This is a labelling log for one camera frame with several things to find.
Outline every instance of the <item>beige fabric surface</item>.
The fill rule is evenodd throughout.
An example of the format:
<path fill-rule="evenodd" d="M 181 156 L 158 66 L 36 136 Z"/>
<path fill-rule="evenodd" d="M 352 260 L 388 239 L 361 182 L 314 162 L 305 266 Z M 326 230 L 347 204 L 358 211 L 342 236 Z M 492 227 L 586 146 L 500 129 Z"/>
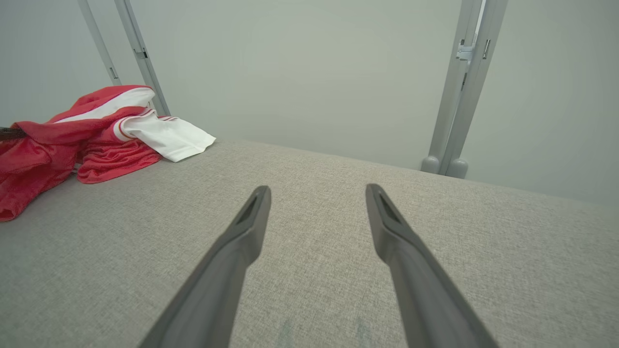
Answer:
<path fill-rule="evenodd" d="M 232 347 L 405 346 L 365 185 L 379 183 L 501 346 L 619 344 L 619 218 L 567 199 L 238 141 L 0 224 L 0 346 L 135 347 L 252 190 L 272 189 Z"/>

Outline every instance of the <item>white sleeve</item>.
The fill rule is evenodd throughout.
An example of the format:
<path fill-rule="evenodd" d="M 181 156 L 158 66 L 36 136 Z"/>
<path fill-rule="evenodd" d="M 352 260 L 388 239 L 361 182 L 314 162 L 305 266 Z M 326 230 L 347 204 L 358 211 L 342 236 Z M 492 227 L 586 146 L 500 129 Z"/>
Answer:
<path fill-rule="evenodd" d="M 117 128 L 121 139 L 138 138 L 172 162 L 200 154 L 215 141 L 215 137 L 187 121 L 171 116 L 158 118 L 155 110 L 127 117 Z"/>

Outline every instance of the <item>red and white garment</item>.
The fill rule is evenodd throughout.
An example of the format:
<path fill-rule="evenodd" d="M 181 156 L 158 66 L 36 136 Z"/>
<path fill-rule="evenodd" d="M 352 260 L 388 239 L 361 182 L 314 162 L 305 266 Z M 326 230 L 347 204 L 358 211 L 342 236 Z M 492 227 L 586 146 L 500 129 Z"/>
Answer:
<path fill-rule="evenodd" d="M 77 179 L 99 183 L 158 162 L 203 152 L 215 138 L 148 108 L 155 93 L 139 85 L 85 95 L 46 123 L 17 122 L 28 137 L 0 142 L 0 221 L 17 217 L 41 192 Z"/>

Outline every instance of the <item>red fabric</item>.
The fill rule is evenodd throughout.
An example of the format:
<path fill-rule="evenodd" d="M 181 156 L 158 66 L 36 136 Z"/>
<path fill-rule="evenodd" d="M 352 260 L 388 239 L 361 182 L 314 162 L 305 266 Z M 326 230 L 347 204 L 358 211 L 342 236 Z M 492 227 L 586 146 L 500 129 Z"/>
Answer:
<path fill-rule="evenodd" d="M 83 183 L 99 183 L 142 169 L 161 155 L 138 139 L 123 141 L 114 135 L 115 122 L 139 115 L 144 107 L 123 107 L 93 120 L 54 123 L 102 106 L 112 98 L 145 86 L 105 87 L 78 99 L 73 107 L 40 124 L 13 124 L 28 134 L 24 139 L 0 143 L 0 221 L 17 217 L 37 195 L 77 171 Z"/>

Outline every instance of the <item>white fabric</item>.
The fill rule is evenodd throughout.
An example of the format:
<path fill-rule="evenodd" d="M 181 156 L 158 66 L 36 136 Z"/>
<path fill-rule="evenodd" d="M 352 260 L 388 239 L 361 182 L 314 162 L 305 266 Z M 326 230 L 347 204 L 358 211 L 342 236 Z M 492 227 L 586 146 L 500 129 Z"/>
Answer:
<path fill-rule="evenodd" d="M 83 114 L 64 118 L 54 123 L 92 120 L 110 116 L 124 107 L 146 107 L 155 96 L 155 92 L 148 87 L 130 89 L 110 99 L 103 105 Z"/>
<path fill-rule="evenodd" d="M 215 141 L 215 137 L 187 121 L 171 116 L 158 118 L 155 110 L 119 120 L 114 133 L 125 141 L 138 138 L 172 162 L 200 154 Z"/>

